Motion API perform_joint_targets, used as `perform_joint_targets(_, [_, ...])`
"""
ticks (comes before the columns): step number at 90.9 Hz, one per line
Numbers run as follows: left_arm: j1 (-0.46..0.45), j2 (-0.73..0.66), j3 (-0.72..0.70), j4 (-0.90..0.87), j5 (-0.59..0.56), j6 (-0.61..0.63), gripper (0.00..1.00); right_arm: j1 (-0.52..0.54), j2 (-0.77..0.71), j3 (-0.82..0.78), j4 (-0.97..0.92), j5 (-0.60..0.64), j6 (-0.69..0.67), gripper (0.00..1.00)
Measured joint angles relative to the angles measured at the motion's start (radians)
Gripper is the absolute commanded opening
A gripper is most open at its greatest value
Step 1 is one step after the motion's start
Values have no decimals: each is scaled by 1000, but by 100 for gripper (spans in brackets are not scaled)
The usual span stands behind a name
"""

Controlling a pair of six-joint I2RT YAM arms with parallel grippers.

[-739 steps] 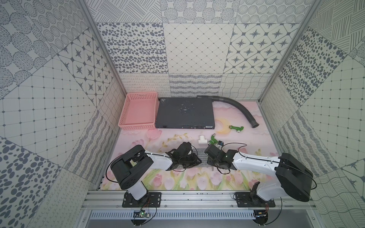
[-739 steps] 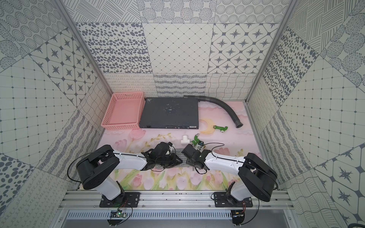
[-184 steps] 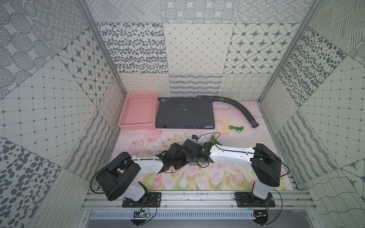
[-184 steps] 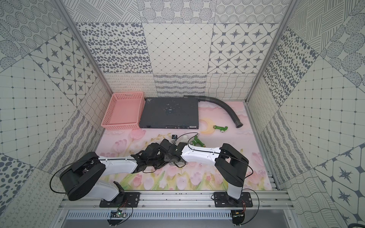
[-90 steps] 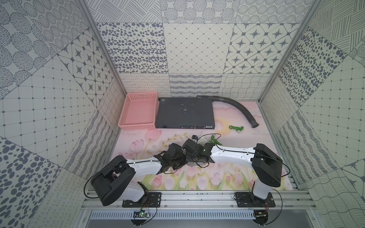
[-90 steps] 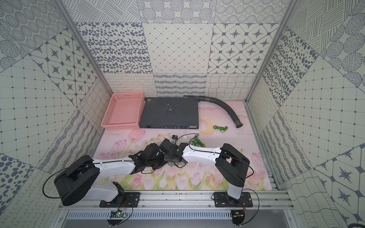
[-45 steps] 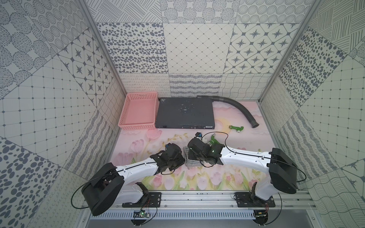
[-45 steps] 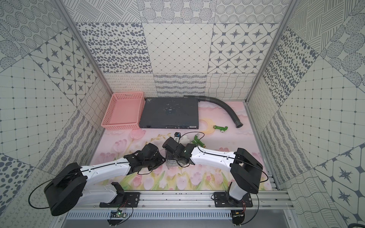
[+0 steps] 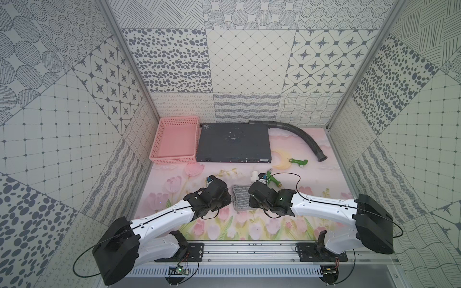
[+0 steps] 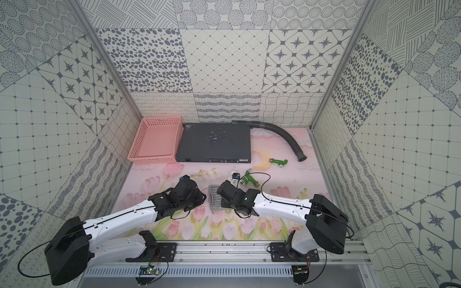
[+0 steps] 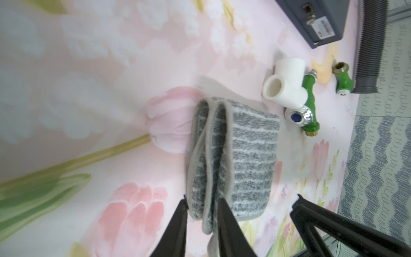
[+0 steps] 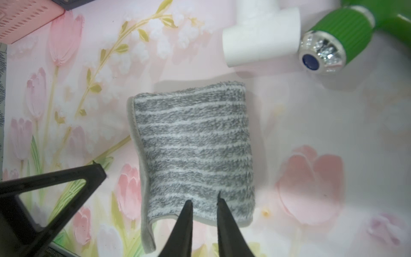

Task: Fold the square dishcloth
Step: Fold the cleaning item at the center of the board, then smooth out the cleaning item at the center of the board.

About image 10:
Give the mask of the grey striped square dishcloth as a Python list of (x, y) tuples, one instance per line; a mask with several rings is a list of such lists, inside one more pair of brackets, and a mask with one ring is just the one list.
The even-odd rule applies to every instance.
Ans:
[(217, 194), (218, 188), (219, 186), (215, 184), (208, 186), (208, 192), (209, 192), (208, 200), (210, 203), (210, 210), (212, 213), (230, 210), (230, 208), (222, 206), (222, 197)]

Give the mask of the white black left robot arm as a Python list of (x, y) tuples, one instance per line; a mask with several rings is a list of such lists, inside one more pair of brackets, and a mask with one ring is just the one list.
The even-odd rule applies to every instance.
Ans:
[(88, 268), (115, 260), (152, 262), (160, 258), (161, 249), (153, 234), (143, 230), (135, 236), (119, 235), (164, 218), (177, 211), (189, 213), (202, 205), (206, 195), (197, 183), (185, 175), (175, 187), (156, 193), (132, 207), (108, 216), (67, 220), (44, 249), (54, 286), (66, 284)]

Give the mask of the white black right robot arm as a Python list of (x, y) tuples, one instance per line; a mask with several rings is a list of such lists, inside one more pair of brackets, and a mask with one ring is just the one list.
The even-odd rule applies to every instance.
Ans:
[(300, 254), (318, 248), (334, 254), (345, 251), (348, 217), (321, 194), (315, 194), (312, 199), (289, 199), (257, 189), (243, 191), (229, 181), (221, 184), (217, 194), (221, 197), (221, 206), (233, 209), (238, 215), (271, 216), (305, 225), (289, 237), (289, 250)]

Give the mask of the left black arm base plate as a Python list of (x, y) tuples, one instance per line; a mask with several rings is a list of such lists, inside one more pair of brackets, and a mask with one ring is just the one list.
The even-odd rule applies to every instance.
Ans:
[(126, 258), (126, 262), (158, 262), (166, 260), (173, 262), (178, 244), (176, 242), (157, 242), (147, 244), (140, 256), (136, 258)]

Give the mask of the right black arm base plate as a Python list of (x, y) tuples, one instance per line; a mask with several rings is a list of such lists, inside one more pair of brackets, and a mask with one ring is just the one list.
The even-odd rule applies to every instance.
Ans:
[(307, 254), (301, 254), (292, 248), (288, 248), (284, 242), (271, 242), (268, 246), (268, 252), (272, 262), (319, 262), (317, 250), (311, 250)]

